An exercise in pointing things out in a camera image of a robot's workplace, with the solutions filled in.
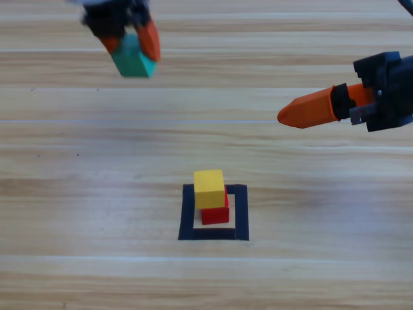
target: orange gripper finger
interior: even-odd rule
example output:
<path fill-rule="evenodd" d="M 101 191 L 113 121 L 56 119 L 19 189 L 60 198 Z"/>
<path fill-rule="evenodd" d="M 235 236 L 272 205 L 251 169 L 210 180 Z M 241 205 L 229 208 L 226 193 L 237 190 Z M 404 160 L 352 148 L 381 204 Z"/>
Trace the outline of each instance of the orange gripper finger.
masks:
<path fill-rule="evenodd" d="M 355 84 L 347 87 L 348 96 L 350 99 L 356 102 L 357 107 L 361 107 L 362 105 L 368 105 L 372 103 L 373 98 L 373 91 L 371 88 L 364 88 L 363 84 Z"/>
<path fill-rule="evenodd" d="M 155 23 L 151 20 L 144 27 L 137 28 L 136 32 L 142 53 L 152 61 L 160 61 L 161 43 Z"/>
<path fill-rule="evenodd" d="M 333 89 L 334 87 L 330 87 L 294 99 L 279 111 L 278 121 L 281 124 L 301 129 L 338 121 L 331 104 Z"/>
<path fill-rule="evenodd" d="M 107 49 L 109 54 L 115 52 L 115 50 L 121 44 L 121 40 L 116 37 L 101 37 L 99 40 L 102 42 L 103 46 Z"/>
<path fill-rule="evenodd" d="M 371 88 L 363 84 L 333 86 L 296 98 L 278 114 L 281 124 L 309 128 L 350 117 L 350 109 L 374 102 Z"/>

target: robotic arm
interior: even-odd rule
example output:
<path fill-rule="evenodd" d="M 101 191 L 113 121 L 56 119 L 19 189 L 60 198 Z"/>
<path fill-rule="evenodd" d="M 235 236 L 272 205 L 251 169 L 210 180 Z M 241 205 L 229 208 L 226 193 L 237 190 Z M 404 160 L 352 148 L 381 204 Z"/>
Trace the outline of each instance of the robotic arm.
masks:
<path fill-rule="evenodd" d="M 398 0 L 413 16 L 413 0 Z M 283 108 L 278 121 L 296 128 L 350 118 L 369 132 L 413 122 L 413 56 L 384 52 L 354 62 L 361 83 L 341 84 L 300 98 Z"/>
<path fill-rule="evenodd" d="M 159 34 L 150 15 L 148 0 L 68 0 L 82 4 L 83 24 L 97 37 L 109 54 L 121 44 L 125 28 L 137 32 L 142 53 L 154 62 L 161 60 Z"/>

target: black square outline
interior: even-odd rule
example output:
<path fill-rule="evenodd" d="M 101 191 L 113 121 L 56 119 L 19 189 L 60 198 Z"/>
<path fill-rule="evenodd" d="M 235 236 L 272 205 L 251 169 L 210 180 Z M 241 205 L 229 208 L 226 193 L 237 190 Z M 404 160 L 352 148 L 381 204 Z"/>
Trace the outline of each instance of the black square outline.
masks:
<path fill-rule="evenodd" d="M 248 191 L 242 184 L 225 185 L 228 195 L 235 195 L 235 228 L 194 228 L 194 184 L 182 190 L 181 225 L 178 240 L 243 240 L 249 241 Z"/>

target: table surface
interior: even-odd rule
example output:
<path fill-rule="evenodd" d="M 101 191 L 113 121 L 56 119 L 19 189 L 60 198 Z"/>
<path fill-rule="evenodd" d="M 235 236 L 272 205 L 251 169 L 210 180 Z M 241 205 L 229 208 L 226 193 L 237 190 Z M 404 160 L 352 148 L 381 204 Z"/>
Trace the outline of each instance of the table surface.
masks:
<path fill-rule="evenodd" d="M 413 127 L 276 122 L 413 54 L 396 0 L 152 1 L 151 80 L 78 6 L 0 2 L 0 309 L 413 309 Z M 248 186 L 249 242 L 177 239 L 202 169 Z"/>

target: stacked blocks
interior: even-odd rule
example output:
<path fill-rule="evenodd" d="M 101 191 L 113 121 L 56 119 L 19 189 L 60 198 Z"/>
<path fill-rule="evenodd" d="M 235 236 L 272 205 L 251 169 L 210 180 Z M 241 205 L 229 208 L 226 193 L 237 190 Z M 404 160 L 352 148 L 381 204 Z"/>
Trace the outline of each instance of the stacked blocks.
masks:
<path fill-rule="evenodd" d="M 201 210 L 202 224 L 230 221 L 227 188 L 221 170 L 194 172 L 195 208 Z"/>

